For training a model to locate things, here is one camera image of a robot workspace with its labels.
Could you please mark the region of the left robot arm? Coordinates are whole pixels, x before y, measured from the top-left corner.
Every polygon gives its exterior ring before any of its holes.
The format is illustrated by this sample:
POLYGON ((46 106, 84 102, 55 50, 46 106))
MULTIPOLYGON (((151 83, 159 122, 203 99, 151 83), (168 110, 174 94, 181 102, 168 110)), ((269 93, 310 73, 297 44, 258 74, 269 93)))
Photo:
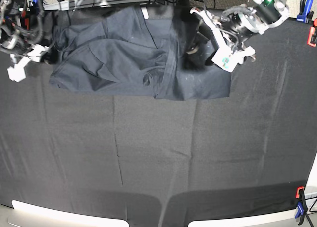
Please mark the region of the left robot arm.
POLYGON ((197 16, 211 30, 216 48, 206 59, 207 66, 216 65, 232 73, 250 57, 256 60, 256 51, 245 42, 254 35, 262 35, 270 28, 280 26, 289 18, 287 0, 248 0, 233 6, 220 16, 209 12, 206 7, 194 7, 190 14, 197 16))

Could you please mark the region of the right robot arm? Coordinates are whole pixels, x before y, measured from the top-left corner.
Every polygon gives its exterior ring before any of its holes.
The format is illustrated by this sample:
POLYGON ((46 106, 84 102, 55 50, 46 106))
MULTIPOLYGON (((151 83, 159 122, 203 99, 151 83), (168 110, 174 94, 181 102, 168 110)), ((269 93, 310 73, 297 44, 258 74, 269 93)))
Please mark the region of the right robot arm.
POLYGON ((41 44, 44 16, 44 0, 0 0, 0 51, 10 55, 10 80, 24 80, 25 67, 49 51, 41 44))

